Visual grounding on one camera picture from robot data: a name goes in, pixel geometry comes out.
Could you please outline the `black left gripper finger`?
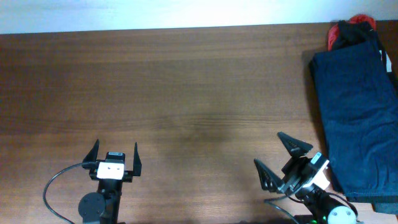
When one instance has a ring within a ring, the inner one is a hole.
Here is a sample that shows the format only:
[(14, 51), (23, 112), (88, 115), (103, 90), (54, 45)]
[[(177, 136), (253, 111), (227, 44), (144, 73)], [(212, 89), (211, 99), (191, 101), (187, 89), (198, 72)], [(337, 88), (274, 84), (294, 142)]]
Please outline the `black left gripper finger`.
[(89, 153), (82, 160), (82, 168), (86, 170), (95, 169), (97, 167), (97, 156), (99, 150), (100, 141), (97, 139), (94, 146), (89, 151)]
[(142, 172), (142, 162), (139, 157), (137, 143), (135, 142), (132, 174), (134, 177), (139, 177), (141, 175), (141, 172)]

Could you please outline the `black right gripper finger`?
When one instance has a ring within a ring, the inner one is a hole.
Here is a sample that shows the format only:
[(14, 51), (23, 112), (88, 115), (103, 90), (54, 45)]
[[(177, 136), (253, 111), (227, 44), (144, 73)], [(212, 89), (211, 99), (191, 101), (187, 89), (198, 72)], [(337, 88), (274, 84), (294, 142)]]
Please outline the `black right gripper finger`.
[(287, 152), (292, 157), (302, 157), (313, 149), (313, 146), (307, 142), (295, 139), (288, 134), (281, 132), (277, 133), (277, 136), (281, 140), (282, 144), (286, 148)]
[(273, 171), (270, 170), (262, 161), (254, 159), (262, 190), (279, 191), (284, 186), (284, 182)]

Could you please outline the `navy blue shorts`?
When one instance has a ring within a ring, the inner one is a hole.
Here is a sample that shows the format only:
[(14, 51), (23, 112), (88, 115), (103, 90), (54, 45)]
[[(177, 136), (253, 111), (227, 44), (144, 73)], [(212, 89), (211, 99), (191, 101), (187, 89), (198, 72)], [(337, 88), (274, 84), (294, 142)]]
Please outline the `navy blue shorts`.
[(310, 62), (334, 181), (355, 202), (397, 202), (397, 94), (377, 42)]

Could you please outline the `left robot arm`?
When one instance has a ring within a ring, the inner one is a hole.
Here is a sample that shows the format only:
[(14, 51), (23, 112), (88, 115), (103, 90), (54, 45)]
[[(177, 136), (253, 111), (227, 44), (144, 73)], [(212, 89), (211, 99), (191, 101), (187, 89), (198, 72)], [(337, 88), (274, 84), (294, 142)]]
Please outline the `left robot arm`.
[(142, 163), (137, 144), (131, 170), (126, 169), (126, 155), (122, 152), (108, 152), (105, 159), (99, 160), (99, 144), (95, 142), (81, 165), (89, 171), (91, 180), (98, 182), (98, 188), (80, 200), (78, 213), (83, 223), (117, 224), (123, 184), (141, 175)]

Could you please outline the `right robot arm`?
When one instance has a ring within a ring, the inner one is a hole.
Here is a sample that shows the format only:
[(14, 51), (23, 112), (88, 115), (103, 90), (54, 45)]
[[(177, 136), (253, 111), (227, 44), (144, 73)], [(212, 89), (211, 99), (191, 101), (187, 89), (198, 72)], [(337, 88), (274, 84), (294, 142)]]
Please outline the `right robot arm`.
[[(262, 190), (280, 195), (265, 199), (264, 203), (285, 213), (293, 223), (358, 223), (356, 207), (343, 197), (326, 191), (330, 181), (324, 170), (328, 168), (329, 160), (320, 152), (307, 157), (313, 148), (307, 142), (283, 132), (278, 132), (277, 136), (290, 155), (281, 169), (284, 177), (278, 177), (262, 161), (254, 159)], [(304, 205), (310, 214), (292, 215), (275, 204), (285, 198)]]

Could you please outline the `dark navy garment pile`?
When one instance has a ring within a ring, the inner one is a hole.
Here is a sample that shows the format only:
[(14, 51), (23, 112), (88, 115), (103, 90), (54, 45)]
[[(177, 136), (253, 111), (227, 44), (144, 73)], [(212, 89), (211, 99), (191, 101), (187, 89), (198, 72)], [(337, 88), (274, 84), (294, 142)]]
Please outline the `dark navy garment pile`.
[[(392, 62), (383, 45), (379, 46), (379, 52), (381, 54), (383, 66), (386, 69), (386, 74), (397, 93), (397, 77), (395, 72), (393, 71)], [(373, 209), (377, 213), (397, 215), (397, 202), (374, 203)]]

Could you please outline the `red garment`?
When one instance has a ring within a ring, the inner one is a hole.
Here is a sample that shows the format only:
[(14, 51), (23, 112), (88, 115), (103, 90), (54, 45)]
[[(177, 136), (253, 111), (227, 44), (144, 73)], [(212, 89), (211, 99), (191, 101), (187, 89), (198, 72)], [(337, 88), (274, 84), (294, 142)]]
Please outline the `red garment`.
[(366, 14), (357, 14), (350, 19), (338, 21), (328, 31), (328, 51), (360, 44), (376, 35), (376, 20)]

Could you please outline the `black garment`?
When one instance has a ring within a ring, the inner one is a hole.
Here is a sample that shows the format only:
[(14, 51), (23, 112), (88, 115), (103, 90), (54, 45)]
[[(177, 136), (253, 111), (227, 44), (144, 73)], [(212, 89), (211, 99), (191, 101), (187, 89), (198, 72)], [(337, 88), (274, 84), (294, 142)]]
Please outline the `black garment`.
[(377, 41), (378, 34), (368, 22), (349, 23), (339, 21), (328, 33), (328, 50), (338, 50), (361, 44), (367, 41)]

